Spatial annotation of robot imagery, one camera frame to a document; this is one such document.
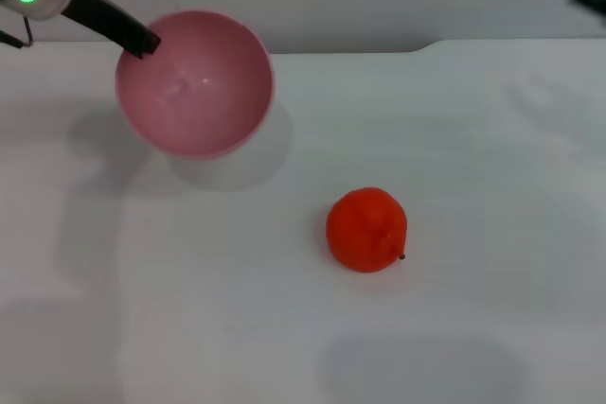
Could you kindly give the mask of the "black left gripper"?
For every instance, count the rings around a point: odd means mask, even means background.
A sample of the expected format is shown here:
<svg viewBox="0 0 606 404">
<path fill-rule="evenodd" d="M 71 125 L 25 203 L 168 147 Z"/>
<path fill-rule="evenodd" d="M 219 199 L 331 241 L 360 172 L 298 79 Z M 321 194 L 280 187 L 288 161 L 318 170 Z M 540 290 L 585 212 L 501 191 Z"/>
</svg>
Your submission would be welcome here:
<svg viewBox="0 0 606 404">
<path fill-rule="evenodd" d="M 155 52 L 161 38 L 109 0 L 70 0 L 62 16 L 118 44 L 143 59 Z"/>
</svg>

